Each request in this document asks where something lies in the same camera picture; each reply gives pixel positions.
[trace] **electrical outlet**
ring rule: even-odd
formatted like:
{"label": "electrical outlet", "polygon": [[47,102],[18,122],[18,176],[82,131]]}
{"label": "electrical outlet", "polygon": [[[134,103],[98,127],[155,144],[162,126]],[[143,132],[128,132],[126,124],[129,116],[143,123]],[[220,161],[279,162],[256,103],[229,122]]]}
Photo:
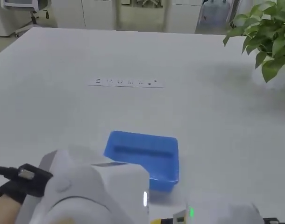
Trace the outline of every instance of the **electrical outlet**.
{"label": "electrical outlet", "polygon": [[157,80],[127,79],[127,78],[97,78],[89,86],[117,86],[117,87],[142,87],[142,88],[163,88],[163,84]]}

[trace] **office chair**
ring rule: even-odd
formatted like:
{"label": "office chair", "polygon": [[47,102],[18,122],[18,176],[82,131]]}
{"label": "office chair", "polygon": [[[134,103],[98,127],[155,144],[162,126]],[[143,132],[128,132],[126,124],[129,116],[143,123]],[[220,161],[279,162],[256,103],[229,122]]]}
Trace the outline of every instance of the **office chair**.
{"label": "office chair", "polygon": [[[0,0],[1,7],[7,10],[28,11],[31,16],[32,24],[26,25],[21,29],[16,30],[16,37],[21,36],[32,27],[40,27],[36,22],[35,13],[44,10],[51,4],[51,0]],[[46,18],[49,18],[49,13],[46,11]]]}

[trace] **green led light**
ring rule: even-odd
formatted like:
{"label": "green led light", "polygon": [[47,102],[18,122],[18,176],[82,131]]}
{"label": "green led light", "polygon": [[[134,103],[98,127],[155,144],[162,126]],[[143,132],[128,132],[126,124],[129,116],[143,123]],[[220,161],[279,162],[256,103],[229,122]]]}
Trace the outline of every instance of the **green led light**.
{"label": "green led light", "polygon": [[191,218],[194,216],[194,210],[193,210],[192,207],[190,207],[189,216],[190,216]]}

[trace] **table surface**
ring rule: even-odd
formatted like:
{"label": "table surface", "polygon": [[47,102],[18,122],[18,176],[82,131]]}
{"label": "table surface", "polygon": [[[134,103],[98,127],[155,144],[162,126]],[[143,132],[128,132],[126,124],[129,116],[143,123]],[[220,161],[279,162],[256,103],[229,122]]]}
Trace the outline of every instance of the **table surface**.
{"label": "table surface", "polygon": [[[152,217],[201,190],[285,221],[285,92],[254,86],[254,55],[241,55],[242,38],[222,39],[31,29],[0,53],[0,165],[38,165],[59,148],[101,153],[112,130],[171,136],[180,182],[154,199]],[[156,78],[164,88],[88,86],[97,77]]]}

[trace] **blue box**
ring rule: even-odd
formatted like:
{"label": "blue box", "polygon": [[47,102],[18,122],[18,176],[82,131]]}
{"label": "blue box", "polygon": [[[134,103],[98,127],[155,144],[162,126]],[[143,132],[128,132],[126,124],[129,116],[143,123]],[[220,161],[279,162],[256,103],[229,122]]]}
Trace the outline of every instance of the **blue box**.
{"label": "blue box", "polygon": [[175,138],[113,131],[104,155],[114,161],[142,165],[150,174],[150,190],[171,192],[179,182]]}

